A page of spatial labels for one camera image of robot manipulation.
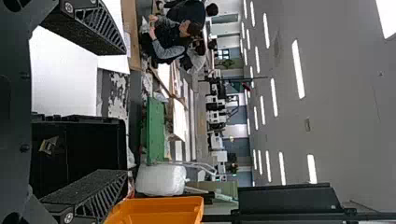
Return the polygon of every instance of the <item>man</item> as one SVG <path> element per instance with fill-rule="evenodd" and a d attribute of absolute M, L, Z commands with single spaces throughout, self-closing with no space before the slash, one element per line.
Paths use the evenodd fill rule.
<path fill-rule="evenodd" d="M 198 22 L 204 28 L 206 15 L 208 17 L 217 16 L 219 14 L 219 8 L 216 4 L 212 3 L 205 8 L 203 2 L 199 0 L 175 0 L 172 2 L 164 3 L 163 1 L 157 1 L 157 8 L 170 8 L 166 17 L 171 21 L 193 21 Z"/>
<path fill-rule="evenodd" d="M 197 42 L 195 49 L 188 49 L 186 55 L 180 59 L 180 66 L 190 75 L 197 74 L 206 62 L 206 46 L 204 41 Z"/>
<path fill-rule="evenodd" d="M 192 42 L 191 37 L 200 33 L 201 25 L 191 21 L 178 23 L 153 15 L 149 16 L 149 21 L 155 22 L 154 27 L 150 27 L 149 33 L 142 34 L 140 40 L 154 67 L 157 63 L 170 64 L 182 56 Z"/>

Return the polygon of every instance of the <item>orange bin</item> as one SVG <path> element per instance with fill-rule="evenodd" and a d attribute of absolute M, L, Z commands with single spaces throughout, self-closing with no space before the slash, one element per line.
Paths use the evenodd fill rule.
<path fill-rule="evenodd" d="M 128 199 L 114 206 L 105 224 L 199 224 L 201 197 Z"/>

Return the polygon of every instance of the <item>light fixture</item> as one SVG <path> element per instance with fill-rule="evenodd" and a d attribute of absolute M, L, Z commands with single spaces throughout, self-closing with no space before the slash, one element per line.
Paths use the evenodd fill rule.
<path fill-rule="evenodd" d="M 257 119 L 257 107 L 256 106 L 254 106 L 254 124 L 255 124 L 255 127 L 256 127 L 256 131 L 258 131 L 259 130 L 259 122 L 258 122 L 258 119 Z"/>
<path fill-rule="evenodd" d="M 247 29 L 247 49 L 250 49 L 250 31 Z"/>
<path fill-rule="evenodd" d="M 253 67 L 250 66 L 250 77 L 253 78 Z M 254 88 L 254 81 L 253 79 L 251 80 L 251 88 Z"/>
<path fill-rule="evenodd" d="M 270 48 L 270 32 L 268 31 L 268 20 L 267 20 L 266 13 L 264 13 L 264 15 L 262 16 L 262 21 L 264 23 L 265 46 L 269 49 Z"/>
<path fill-rule="evenodd" d="M 245 19 L 248 19 L 247 0 L 244 0 L 244 12 L 245 12 Z"/>
<path fill-rule="evenodd" d="M 250 12 L 251 12 L 251 25 L 254 27 L 256 25 L 256 18 L 254 18 L 253 1 L 250 2 Z"/>
<path fill-rule="evenodd" d="M 256 149 L 253 149 L 253 164 L 254 164 L 254 170 L 257 170 Z"/>
<path fill-rule="evenodd" d="M 256 53 L 256 68 L 257 68 L 257 74 L 260 73 L 260 55 L 259 55 L 259 48 L 257 46 L 254 48 L 254 51 Z"/>
<path fill-rule="evenodd" d="M 267 177 L 268 177 L 268 182 L 272 182 L 272 177 L 271 177 L 271 164 L 270 164 L 270 152 L 268 150 L 265 151 L 265 160 L 267 163 Z"/>
<path fill-rule="evenodd" d="M 272 96 L 273 96 L 274 116 L 277 118 L 278 113 L 277 113 L 276 87 L 275 87 L 275 81 L 273 78 L 271 78 L 271 92 L 272 92 Z"/>
<path fill-rule="evenodd" d="M 315 166 L 315 158 L 314 155 L 307 155 L 308 159 L 308 171 L 309 171 L 309 183 L 311 184 L 317 184 L 318 179 L 317 179 L 317 168 Z"/>
<path fill-rule="evenodd" d="M 248 104 L 248 90 L 245 90 L 245 103 Z"/>
<path fill-rule="evenodd" d="M 250 135 L 250 120 L 247 119 L 247 135 Z"/>
<path fill-rule="evenodd" d="M 241 21 L 242 37 L 245 39 L 245 23 Z"/>
<path fill-rule="evenodd" d="M 262 125 L 265 125 L 265 108 L 264 108 L 264 97 L 260 97 L 260 105 L 262 107 Z"/>
<path fill-rule="evenodd" d="M 300 99 L 303 99 L 305 97 L 305 88 L 304 88 L 304 81 L 303 81 L 303 70 L 301 68 L 300 51 L 298 49 L 297 40 L 293 41 L 291 48 L 293 51 L 294 70 L 295 70 L 296 80 L 297 80 L 298 95 L 299 95 Z"/>
<path fill-rule="evenodd" d="M 247 49 L 244 49 L 244 57 L 245 57 L 245 66 L 248 66 L 248 55 L 247 55 Z"/>
<path fill-rule="evenodd" d="M 283 160 L 283 153 L 279 152 L 279 166 L 280 166 L 280 179 L 282 185 L 286 185 L 285 162 Z"/>
<path fill-rule="evenodd" d="M 260 171 L 260 175 L 262 175 L 262 151 L 258 150 L 259 152 L 259 171 Z"/>

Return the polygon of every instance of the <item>black plastic crate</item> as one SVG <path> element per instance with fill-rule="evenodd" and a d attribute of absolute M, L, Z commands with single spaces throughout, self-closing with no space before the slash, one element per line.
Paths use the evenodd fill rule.
<path fill-rule="evenodd" d="M 30 184 L 37 198 L 97 169 L 127 170 L 122 119 L 34 115 L 32 146 Z"/>

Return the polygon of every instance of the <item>machine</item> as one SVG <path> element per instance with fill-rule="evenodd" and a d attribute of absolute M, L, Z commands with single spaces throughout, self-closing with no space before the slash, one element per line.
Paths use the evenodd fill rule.
<path fill-rule="evenodd" d="M 209 144 L 209 151 L 224 150 L 222 141 L 222 133 L 219 131 L 211 131 L 207 133 L 207 140 Z"/>

